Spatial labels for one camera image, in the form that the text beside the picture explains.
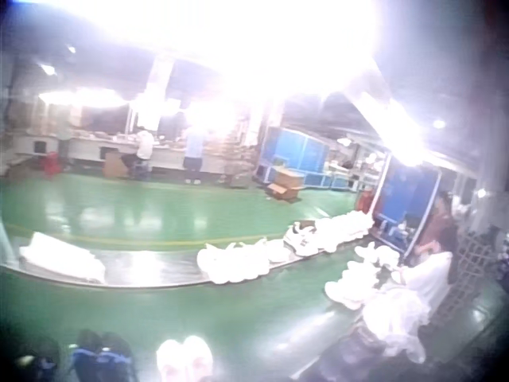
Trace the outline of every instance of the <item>cardboard box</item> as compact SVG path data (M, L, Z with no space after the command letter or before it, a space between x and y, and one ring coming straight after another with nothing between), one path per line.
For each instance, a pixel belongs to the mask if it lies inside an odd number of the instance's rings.
M285 167L274 167L276 178L274 183L286 189L296 189L304 184L304 175L288 170Z
M128 177L129 170L122 162L121 157L120 153L106 153L103 167L104 177Z
M286 187L276 185L275 183L272 183L267 186L267 191L273 197L275 197L276 199L284 200L284 201L290 201L293 199L297 199L300 190L301 190L301 187L287 189Z

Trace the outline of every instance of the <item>white sneaker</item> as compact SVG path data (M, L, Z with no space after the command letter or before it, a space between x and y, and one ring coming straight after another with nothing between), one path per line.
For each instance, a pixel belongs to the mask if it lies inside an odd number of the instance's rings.
M320 248L317 246L315 231L314 227L301 229L299 224L294 224L286 231L283 240L294 249L297 256L308 257L316 255L320 252Z

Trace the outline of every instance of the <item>green floor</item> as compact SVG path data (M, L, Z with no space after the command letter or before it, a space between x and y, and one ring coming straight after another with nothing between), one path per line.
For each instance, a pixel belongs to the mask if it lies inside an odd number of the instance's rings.
M41 231L90 248L172 250L280 236L296 219L338 215L354 195L305 190L289 204L261 189L230 190L105 181L61 175L2 187L2 219L13 236ZM113 330L135 349L140 377L157 380L155 351L168 338L205 338L223 381L288 375L349 328L354 314L330 303L323 285L338 279L351 250L322 255L263 279L226 286L120 291L60 286L0 274L0 321L24 337L50 335L73 343L80 329ZM431 357L453 359L507 307L487 283L437 336Z
M89 290L4 274L0 318L62 345L83 328L115 331L135 349L142 381L157 380L155 351L164 340L191 334L211 346L220 380L268 380L296 372L350 326L353 313L322 289L351 257L324 255L248 283L174 290Z
M262 189L60 175L5 185L1 207L13 235L39 231L88 248L165 250L281 237L295 220L351 210L356 197L324 190L300 196L290 204Z

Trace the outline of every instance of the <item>blue panel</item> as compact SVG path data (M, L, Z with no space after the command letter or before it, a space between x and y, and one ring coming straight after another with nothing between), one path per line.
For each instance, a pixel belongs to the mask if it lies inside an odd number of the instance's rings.
M342 177L337 177L334 179L331 188L333 189L347 189L348 188L348 180L343 179Z
M268 161L269 163L272 163L272 158L276 152L276 147L278 146L278 138L280 133L281 129L276 127L271 127L267 131L265 143L263 144L262 159Z
M429 168L422 168L422 177L415 189L414 197L411 199L407 215L422 218L428 208L429 199L433 195L437 184L438 172Z
M422 173L392 161L380 193L379 212L385 217L401 223L420 182Z
M324 178L323 174L308 173L305 176L304 184L305 185L310 185L310 186L313 186L313 187L320 187L321 186L321 181L322 181L323 178Z
M274 156L286 159L288 161L286 166L290 169L297 169L305 140L305 135L283 129L279 135L278 146Z
M322 186L324 187L330 187L332 184L332 177L329 177L329 176L325 176L324 177L324 182L322 183Z
M325 144L316 139L309 138L302 155L300 170L321 173L324 169Z

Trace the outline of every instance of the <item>white bag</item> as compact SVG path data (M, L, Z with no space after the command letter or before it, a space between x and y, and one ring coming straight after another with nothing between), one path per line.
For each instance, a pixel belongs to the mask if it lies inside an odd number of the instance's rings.
M425 350L418 338L418 328L429 323L431 309L419 294L405 287L395 287L376 294L363 308L368 329L387 345L385 356L394 357L405 350L409 359L421 364Z

